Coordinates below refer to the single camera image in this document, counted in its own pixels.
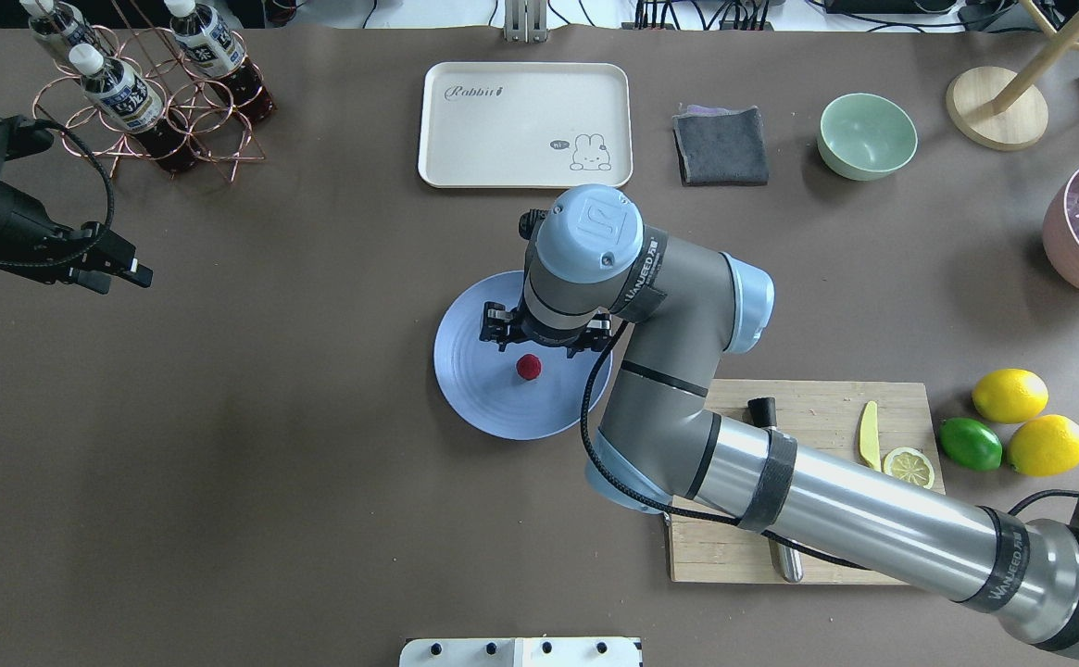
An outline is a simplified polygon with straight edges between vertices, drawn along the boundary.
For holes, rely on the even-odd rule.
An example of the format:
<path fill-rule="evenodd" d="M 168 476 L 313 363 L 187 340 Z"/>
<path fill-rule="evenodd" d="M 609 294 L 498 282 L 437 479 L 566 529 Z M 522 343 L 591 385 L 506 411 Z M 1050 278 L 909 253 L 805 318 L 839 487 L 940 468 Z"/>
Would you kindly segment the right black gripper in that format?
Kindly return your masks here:
<path fill-rule="evenodd" d="M 566 359 L 573 359 L 583 351 L 593 351 L 603 353 L 611 341 L 611 322 L 609 313 L 595 313 L 595 316 L 582 326 L 581 330 L 574 330 L 574 336 L 563 342 L 554 342 L 550 338 L 544 338 L 540 333 L 525 333 L 521 323 L 525 321 L 525 308 L 517 307 L 505 309 L 504 304 L 495 301 L 484 301 L 483 315 L 480 321 L 479 338 L 481 342 L 491 342 L 497 345 L 501 353 L 505 353 L 509 345 L 520 345 L 523 342 L 534 342 L 540 346 L 564 348 Z"/>

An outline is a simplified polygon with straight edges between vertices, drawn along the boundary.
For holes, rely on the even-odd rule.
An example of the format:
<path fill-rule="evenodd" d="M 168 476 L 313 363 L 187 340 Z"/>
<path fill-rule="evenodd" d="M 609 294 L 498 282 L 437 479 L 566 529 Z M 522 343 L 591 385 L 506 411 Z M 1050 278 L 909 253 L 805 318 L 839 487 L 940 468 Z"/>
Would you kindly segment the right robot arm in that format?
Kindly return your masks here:
<path fill-rule="evenodd" d="M 693 499 L 709 520 L 794 539 L 1079 661 L 1079 496 L 1068 523 L 1025 523 L 711 412 L 721 354 L 746 353 L 771 317 L 765 271 L 645 224 L 602 183 L 528 210 L 519 229 L 521 301 L 484 304 L 480 337 L 606 356 L 610 317 L 636 325 L 586 447 L 625 503 L 671 511 L 672 498 Z"/>

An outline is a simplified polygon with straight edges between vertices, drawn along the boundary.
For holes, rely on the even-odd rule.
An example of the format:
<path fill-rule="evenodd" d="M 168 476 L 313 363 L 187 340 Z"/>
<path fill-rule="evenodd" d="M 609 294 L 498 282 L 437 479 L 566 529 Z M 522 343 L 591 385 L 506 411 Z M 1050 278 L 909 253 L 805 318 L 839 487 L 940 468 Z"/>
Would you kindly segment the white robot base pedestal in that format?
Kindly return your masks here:
<path fill-rule="evenodd" d="M 640 638 L 532 636 L 416 638 L 399 666 L 642 666 Z"/>

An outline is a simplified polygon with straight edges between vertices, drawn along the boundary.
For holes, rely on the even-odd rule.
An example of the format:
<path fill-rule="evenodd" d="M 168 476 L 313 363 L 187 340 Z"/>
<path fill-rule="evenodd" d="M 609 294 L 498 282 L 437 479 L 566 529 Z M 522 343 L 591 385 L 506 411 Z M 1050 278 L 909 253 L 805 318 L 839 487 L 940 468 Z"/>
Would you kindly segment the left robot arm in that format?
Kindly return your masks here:
<path fill-rule="evenodd" d="M 38 198 L 2 181 L 8 161 L 46 151 L 56 132 L 73 142 L 98 173 L 106 191 L 103 222 L 95 220 L 79 229 L 54 222 Z M 110 174 L 73 131 L 47 119 L 0 117 L 1 271 L 37 283 L 78 284 L 103 295 L 110 291 L 115 277 L 149 287 L 154 273 L 138 261 L 135 245 L 112 231 L 113 214 L 115 195 Z"/>

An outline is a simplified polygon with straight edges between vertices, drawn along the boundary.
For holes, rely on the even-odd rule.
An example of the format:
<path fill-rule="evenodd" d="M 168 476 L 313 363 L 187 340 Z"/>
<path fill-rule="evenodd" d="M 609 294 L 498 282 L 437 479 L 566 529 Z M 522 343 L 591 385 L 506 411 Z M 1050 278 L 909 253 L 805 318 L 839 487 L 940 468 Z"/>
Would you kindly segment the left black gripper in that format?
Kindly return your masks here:
<path fill-rule="evenodd" d="M 103 181 L 106 215 L 100 222 L 87 222 L 79 229 L 54 222 L 38 198 L 1 179 L 8 161 L 46 151 L 57 132 L 79 148 Z M 1 271 L 43 284 L 78 284 L 103 295 L 110 291 L 115 277 L 150 287 L 153 270 L 137 260 L 135 245 L 113 232 L 115 210 L 110 174 L 73 130 L 49 119 L 0 117 Z"/>

